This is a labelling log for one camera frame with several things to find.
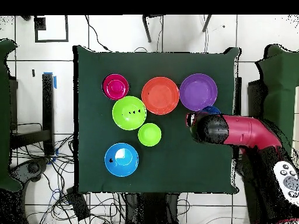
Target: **table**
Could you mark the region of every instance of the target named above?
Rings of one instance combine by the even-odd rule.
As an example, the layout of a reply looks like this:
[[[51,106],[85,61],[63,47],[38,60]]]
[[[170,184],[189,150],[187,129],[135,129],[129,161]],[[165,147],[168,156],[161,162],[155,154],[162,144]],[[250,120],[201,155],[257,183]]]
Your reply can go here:
[[[78,116],[74,121],[75,136],[79,132],[76,170],[79,192],[233,194],[237,191],[231,184],[231,147],[195,143],[185,124],[189,110],[181,102],[166,115],[147,112],[145,123],[156,123],[162,130],[162,139],[156,146],[145,147],[138,141],[137,129],[125,131],[114,123],[115,101],[103,94],[101,85],[107,75],[121,74],[130,84],[128,95],[141,98],[143,86],[153,77],[165,76],[179,86],[189,75],[203,73],[217,84],[214,105],[222,113],[232,114],[238,48],[225,54],[97,53],[81,46],[74,46],[73,51],[74,94],[78,99],[78,108],[75,106]],[[106,151],[118,142],[132,145],[140,158],[137,170],[128,177],[110,174],[104,163]]]

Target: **dark green mat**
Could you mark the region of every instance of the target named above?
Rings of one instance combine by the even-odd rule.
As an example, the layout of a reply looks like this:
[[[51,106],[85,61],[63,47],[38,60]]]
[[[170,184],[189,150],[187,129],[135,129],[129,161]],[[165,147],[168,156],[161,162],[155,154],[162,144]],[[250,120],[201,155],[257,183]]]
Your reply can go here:
[[[80,46],[77,50],[80,192],[236,192],[231,185],[231,147],[195,143],[185,124],[189,110],[181,102],[166,115],[148,111],[145,123],[156,123],[162,130],[160,143],[149,148],[139,143],[137,129],[125,131],[114,123],[115,101],[103,94],[101,85],[108,74],[121,74],[131,85],[128,95],[141,98],[143,86],[153,77],[168,77],[179,86],[189,75],[203,73],[217,84],[214,105],[232,114],[234,59],[239,49],[226,54],[96,53]],[[110,174],[104,164],[106,151],[118,142],[135,147],[140,157],[137,170],[128,177]]]
[[[295,88],[299,86],[299,53],[283,50],[277,44],[270,45],[266,51],[266,59],[257,62],[261,80],[268,88],[263,117],[280,128],[283,147],[291,155]]]
[[[0,188],[18,191],[22,185],[9,176],[11,164],[11,96],[9,93],[9,74],[6,59],[16,48],[12,40],[0,39]]]

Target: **remote controller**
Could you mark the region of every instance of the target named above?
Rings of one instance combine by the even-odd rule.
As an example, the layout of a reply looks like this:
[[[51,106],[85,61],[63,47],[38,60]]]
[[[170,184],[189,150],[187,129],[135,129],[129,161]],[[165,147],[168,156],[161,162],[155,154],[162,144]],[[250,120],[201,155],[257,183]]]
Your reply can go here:
[[[277,162],[273,171],[285,199],[299,206],[299,180],[293,165],[289,162]]]

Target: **blue bowl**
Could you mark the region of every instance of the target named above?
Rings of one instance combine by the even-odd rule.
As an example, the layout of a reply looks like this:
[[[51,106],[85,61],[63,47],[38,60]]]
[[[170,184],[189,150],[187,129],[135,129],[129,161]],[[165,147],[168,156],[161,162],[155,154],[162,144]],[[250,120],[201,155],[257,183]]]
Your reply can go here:
[[[129,176],[136,170],[139,158],[137,151],[129,144],[112,145],[105,154],[105,165],[117,177]]]
[[[220,110],[214,106],[208,106],[202,109],[202,111],[209,113],[209,114],[221,114]]]

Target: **light green bowl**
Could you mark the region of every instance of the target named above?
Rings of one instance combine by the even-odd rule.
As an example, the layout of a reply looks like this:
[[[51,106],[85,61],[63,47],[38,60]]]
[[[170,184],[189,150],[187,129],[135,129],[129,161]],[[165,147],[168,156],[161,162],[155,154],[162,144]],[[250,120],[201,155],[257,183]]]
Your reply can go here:
[[[139,141],[148,147],[156,145],[161,140],[161,130],[160,128],[153,124],[144,124],[138,131]]]
[[[131,131],[143,125],[147,117],[147,109],[143,102],[134,97],[126,96],[115,102],[112,118],[118,127]]]

